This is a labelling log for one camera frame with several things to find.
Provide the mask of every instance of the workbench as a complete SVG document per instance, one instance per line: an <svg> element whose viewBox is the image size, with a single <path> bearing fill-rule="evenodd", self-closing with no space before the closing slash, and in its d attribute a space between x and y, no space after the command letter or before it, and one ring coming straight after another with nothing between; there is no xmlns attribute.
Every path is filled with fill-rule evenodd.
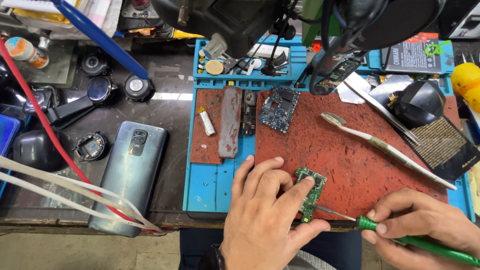
<svg viewBox="0 0 480 270"><path fill-rule="evenodd" d="M456 63L461 61L461 52L467 54L472 52L478 57L479 50L479 42L455 42ZM132 56L148 70L153 79L156 87L154 97L146 103L137 103L123 99L123 94L118 95L113 104L95 109L65 129L63 131L65 136L61 139L67 151L74 146L76 140L88 132L100 131L110 143L113 143L117 129L124 120L167 129L170 134L168 146L147 218L160 227L222 228L224 222L221 219L193 220L182 211L192 105L193 55L194 49L187 47L181 40L144 44L142 48L133 48ZM112 77L120 91L123 91L123 83L129 73L120 64L113 64ZM70 90L64 89L67 98L84 96L89 81L90 79L77 69L73 86ZM73 152L70 155L88 179L93 184L99 185L108 156L99 161L80 163ZM71 168L66 168L58 174L78 179ZM61 187L44 183L39 179L26 179L86 207L90 208L93 204L92 200ZM11 184L7 185L0 199L0 233L102 234L88 229L87 220L88 215L83 212ZM349 227L346 221L336 221L332 225Z"/></svg>

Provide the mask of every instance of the finger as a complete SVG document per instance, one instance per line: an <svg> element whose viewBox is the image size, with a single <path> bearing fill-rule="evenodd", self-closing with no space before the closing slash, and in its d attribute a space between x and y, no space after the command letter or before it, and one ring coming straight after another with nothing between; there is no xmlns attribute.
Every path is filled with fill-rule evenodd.
<svg viewBox="0 0 480 270"><path fill-rule="evenodd" d="M312 220L310 223L302 223L290 230L288 233L291 246L295 249L300 249L302 246L308 244L319 233L329 231L330 224L324 220Z"/></svg>
<svg viewBox="0 0 480 270"><path fill-rule="evenodd" d="M295 218L295 215L303 203L303 199L312 189L313 184L315 184L313 177L307 176L300 180L298 184L293 185L293 187L276 200L273 207L277 208L279 212L284 213L283 217L286 222L291 222Z"/></svg>
<svg viewBox="0 0 480 270"><path fill-rule="evenodd" d="M376 231L385 238L428 235L472 256L480 255L480 244L476 240L480 239L480 230L475 224L468 220L448 218L437 212L418 210L388 219L378 224Z"/></svg>
<svg viewBox="0 0 480 270"><path fill-rule="evenodd" d="M233 203L235 200L240 198L240 196L242 195L245 179L247 179L248 171L252 168L254 163L255 163L255 157L252 155L249 155L238 167L237 172L235 173L235 176L233 177L233 181L232 181L231 203Z"/></svg>
<svg viewBox="0 0 480 270"><path fill-rule="evenodd" d="M438 261L431 256L415 253L390 239L379 236L376 232L363 230L362 237L375 246L375 250L383 260L398 269L444 269Z"/></svg>
<svg viewBox="0 0 480 270"><path fill-rule="evenodd" d="M278 169L283 165L283 158L276 157L271 160L265 160L261 162L248 174L247 180L243 187L242 196L251 199L257 192L258 183L262 175L268 170Z"/></svg>
<svg viewBox="0 0 480 270"><path fill-rule="evenodd" d="M445 213L445 211L450 211L452 206L437 201L427 194L403 188L381 198L374 208L368 212L367 218L380 222L388 219L392 212L399 212L409 208L412 208L412 211L428 210Z"/></svg>
<svg viewBox="0 0 480 270"><path fill-rule="evenodd" d="M283 190L288 190L293 186L292 177L286 171L269 170L266 171L258 183L256 198L266 199L272 204L276 201L276 195L282 187Z"/></svg>

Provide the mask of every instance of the plastic bottle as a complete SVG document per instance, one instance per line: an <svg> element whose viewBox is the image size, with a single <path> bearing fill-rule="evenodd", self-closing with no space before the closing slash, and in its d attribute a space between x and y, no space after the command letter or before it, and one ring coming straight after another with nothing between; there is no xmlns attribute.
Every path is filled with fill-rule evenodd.
<svg viewBox="0 0 480 270"><path fill-rule="evenodd" d="M27 62L34 68L44 68L50 62L48 55L37 49L33 44L22 38L12 37L5 42L10 56L18 61Z"/></svg>

